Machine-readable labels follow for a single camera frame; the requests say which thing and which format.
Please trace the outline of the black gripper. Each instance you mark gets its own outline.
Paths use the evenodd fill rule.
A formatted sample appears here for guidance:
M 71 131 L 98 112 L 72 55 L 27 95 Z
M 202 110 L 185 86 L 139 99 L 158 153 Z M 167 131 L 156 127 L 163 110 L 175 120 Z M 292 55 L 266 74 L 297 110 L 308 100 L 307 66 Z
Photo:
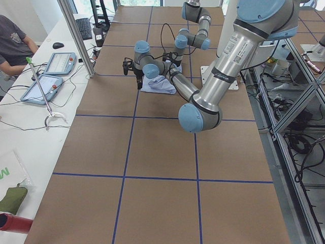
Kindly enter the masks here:
M 144 76 L 142 69 L 137 68 L 136 63 L 131 58 L 128 58 L 128 57 L 124 58 L 122 67 L 123 67 L 124 75 L 127 75 L 129 71 L 132 71 L 135 74 L 136 79 L 137 79 L 137 89 L 141 89 L 143 76 Z
M 173 63 L 176 67 L 181 67 L 183 55 L 179 55 L 176 52 L 165 52 L 162 56 L 163 62 Z

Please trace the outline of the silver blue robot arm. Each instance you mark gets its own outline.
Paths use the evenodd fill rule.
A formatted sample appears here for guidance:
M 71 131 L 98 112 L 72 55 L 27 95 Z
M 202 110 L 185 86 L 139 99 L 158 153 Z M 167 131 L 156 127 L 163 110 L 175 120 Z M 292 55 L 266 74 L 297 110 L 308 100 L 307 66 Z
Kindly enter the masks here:
M 207 50 L 210 47 L 209 27 L 211 16 L 209 11 L 201 7 L 199 1 L 185 1 L 182 6 L 182 18 L 188 22 L 198 25 L 197 33 L 191 33 L 187 28 L 181 28 L 174 37 L 174 48 L 172 51 L 164 51 L 162 60 L 172 62 L 177 67 L 181 65 L 185 48 Z
M 166 61 L 156 60 L 146 41 L 135 44 L 134 59 L 123 61 L 123 71 L 136 75 L 138 88 L 143 78 L 164 76 L 186 100 L 179 109 L 178 119 L 182 128 L 191 133 L 210 130 L 222 120 L 219 102 L 235 81 L 248 59 L 260 43 L 294 36 L 298 29 L 299 1 L 239 1 L 234 31 L 226 47 L 210 65 L 210 72 L 202 88 L 197 88 L 179 70 L 187 46 L 206 50 L 211 16 L 199 1 L 186 1 L 182 17 L 199 25 L 197 34 L 186 29 L 179 31 L 175 47 L 167 54 Z

